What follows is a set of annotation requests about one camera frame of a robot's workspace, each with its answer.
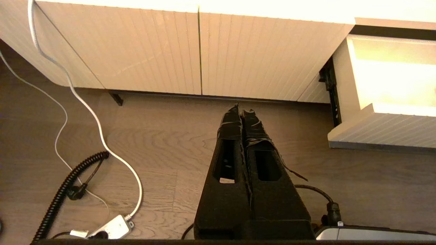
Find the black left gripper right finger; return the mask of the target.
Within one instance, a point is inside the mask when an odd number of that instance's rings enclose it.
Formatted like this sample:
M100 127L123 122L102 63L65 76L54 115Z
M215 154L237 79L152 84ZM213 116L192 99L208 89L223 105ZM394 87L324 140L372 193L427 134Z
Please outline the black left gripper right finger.
M250 219L243 239L314 239L311 217L263 123L253 110L242 113L249 178Z

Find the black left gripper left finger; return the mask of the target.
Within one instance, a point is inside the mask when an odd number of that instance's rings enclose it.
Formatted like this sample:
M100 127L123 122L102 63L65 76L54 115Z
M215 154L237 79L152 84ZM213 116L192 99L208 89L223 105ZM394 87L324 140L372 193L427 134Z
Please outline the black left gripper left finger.
M224 113L217 131L198 209L195 239L237 239L238 227L251 217L248 173L239 105Z

